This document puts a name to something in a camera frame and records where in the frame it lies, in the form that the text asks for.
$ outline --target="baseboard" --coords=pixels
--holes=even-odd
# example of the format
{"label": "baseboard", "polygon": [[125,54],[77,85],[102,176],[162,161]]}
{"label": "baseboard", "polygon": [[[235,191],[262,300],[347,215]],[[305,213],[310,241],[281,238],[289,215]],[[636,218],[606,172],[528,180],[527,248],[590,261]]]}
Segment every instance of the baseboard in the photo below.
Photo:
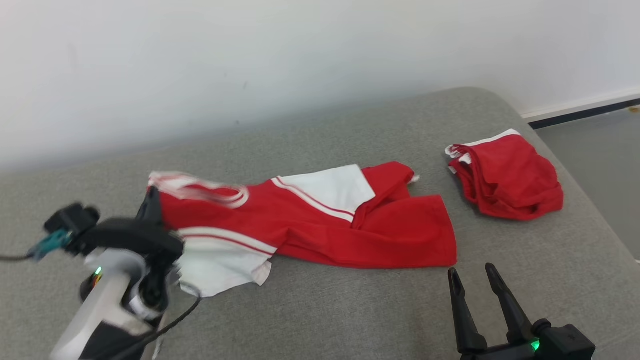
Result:
{"label": "baseboard", "polygon": [[640,88],[631,88],[600,97],[569,102],[567,104],[555,106],[553,108],[547,108],[530,113],[523,113],[520,114],[520,116],[522,116],[522,118],[525,119],[526,122],[536,122],[637,99],[640,99]]}

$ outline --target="red and white t-shirt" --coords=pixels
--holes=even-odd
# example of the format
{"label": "red and white t-shirt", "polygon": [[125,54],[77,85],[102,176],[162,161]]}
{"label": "red and white t-shirt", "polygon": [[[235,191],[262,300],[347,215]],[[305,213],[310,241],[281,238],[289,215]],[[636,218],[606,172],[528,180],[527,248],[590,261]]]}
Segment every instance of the red and white t-shirt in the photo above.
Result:
{"label": "red and white t-shirt", "polygon": [[154,172],[163,221],[185,241],[183,281],[213,296],[269,276],[273,254],[353,268],[451,266],[456,242],[439,195],[410,197],[391,162],[274,177],[250,186]]}

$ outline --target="gray floor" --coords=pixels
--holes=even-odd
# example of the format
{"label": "gray floor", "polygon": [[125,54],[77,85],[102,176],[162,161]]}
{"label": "gray floor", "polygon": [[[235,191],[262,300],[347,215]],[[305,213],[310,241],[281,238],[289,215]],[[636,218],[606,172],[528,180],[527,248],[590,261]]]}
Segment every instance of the gray floor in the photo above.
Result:
{"label": "gray floor", "polygon": [[615,111],[537,133],[640,259],[640,112]]}

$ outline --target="green light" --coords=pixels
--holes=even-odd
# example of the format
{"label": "green light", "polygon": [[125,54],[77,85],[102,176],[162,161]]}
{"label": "green light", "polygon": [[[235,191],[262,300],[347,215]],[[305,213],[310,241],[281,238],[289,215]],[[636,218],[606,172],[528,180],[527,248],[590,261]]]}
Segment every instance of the green light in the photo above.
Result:
{"label": "green light", "polygon": [[532,341],[531,347],[533,348],[533,351],[537,351],[537,349],[540,347],[540,340],[535,339],[534,341]]}

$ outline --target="wall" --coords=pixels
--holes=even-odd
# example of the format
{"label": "wall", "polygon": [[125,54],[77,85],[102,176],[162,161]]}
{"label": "wall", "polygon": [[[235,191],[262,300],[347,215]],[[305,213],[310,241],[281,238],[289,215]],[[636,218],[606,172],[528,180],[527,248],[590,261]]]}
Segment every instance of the wall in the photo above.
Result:
{"label": "wall", "polygon": [[4,0],[0,170],[455,86],[530,117],[633,97],[639,13],[631,0]]}

